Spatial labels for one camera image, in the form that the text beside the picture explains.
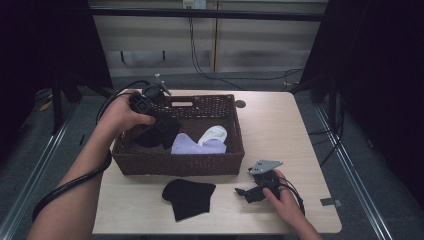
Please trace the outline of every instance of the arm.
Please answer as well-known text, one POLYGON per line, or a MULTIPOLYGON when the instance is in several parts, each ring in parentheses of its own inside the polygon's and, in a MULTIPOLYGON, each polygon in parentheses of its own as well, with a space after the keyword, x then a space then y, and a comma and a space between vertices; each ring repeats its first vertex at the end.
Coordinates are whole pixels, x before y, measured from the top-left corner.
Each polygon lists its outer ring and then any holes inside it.
MULTIPOLYGON (((110 104, 59 186, 99 167, 121 132, 137 124, 154 123, 154 118, 131 111, 128 99, 129 95, 122 95, 110 104)), ((99 174, 48 204, 35 220, 28 239, 90 239, 101 180, 99 174)))
MULTIPOLYGON (((285 178, 280 171, 275 170, 275 172, 280 179, 285 178)), ((280 181, 281 183, 287 184, 284 179, 280 181)), ((322 239, 314 226, 303 216, 289 189, 285 187, 280 188, 280 199, 277 199, 268 188, 264 188, 263 193, 268 201, 274 206, 278 216, 294 229, 300 239, 322 239)))

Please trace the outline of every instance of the wicker basket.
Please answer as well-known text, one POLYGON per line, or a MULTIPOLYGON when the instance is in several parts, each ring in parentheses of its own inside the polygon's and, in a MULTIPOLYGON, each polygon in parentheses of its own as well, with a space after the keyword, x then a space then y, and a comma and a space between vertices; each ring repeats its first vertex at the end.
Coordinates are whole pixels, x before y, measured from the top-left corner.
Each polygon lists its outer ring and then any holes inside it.
POLYGON ((244 149, 234 95, 167 97, 164 103, 154 108, 176 117, 181 123, 180 132, 187 133, 195 142, 210 127, 223 126, 227 130, 224 142, 227 152, 179 155, 171 154, 171 149, 164 150, 162 146, 146 148, 129 140, 145 130, 137 126, 121 134, 113 147, 112 155, 124 175, 210 176, 239 173, 244 149))

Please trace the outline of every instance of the lavender cloth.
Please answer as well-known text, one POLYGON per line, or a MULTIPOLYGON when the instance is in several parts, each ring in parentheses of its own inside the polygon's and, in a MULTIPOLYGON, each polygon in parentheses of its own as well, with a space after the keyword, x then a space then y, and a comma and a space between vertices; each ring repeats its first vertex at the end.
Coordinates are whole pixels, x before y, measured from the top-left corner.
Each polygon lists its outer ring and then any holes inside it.
POLYGON ((195 143, 187 134, 179 133, 172 145, 171 154, 225 153, 227 146, 218 139, 209 139, 203 146, 195 143))

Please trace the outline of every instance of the light wooden table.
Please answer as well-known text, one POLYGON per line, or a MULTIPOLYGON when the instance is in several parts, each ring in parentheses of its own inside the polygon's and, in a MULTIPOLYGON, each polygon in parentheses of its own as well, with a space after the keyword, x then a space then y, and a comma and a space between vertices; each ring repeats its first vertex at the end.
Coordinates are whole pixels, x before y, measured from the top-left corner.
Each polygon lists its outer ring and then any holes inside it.
POLYGON ((124 176, 115 162, 104 173, 95 234, 288 234, 266 201, 248 204, 234 188, 255 187, 247 173, 259 159, 281 160, 282 171, 304 200, 306 217, 320 233, 341 230, 334 206, 320 199, 330 193, 293 95, 280 92, 172 91, 175 96, 234 94, 246 102, 237 108, 245 149, 238 176, 184 179, 216 184, 210 213, 176 223, 170 202, 162 199, 166 184, 179 177, 124 176))

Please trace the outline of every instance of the hand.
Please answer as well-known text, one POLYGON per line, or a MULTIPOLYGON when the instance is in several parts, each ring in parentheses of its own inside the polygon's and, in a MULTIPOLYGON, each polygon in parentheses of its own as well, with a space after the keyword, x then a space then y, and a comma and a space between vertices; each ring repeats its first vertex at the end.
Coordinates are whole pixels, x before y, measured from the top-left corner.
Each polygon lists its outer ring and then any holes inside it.
POLYGON ((101 117, 98 126, 112 131, 114 136, 133 128, 139 124, 152 125, 155 118, 139 114, 129 107, 129 98, 131 93, 137 92, 136 89, 128 89, 124 94, 117 97, 106 109, 101 117))
MULTIPOLYGON (((287 185, 284 175, 276 169, 274 172, 280 178, 280 182, 287 185)), ((280 187, 280 199, 277 199, 268 188, 264 188, 262 191, 274 206, 278 216, 296 231, 300 239, 322 239, 314 226, 303 216, 293 193, 288 188, 280 187)))

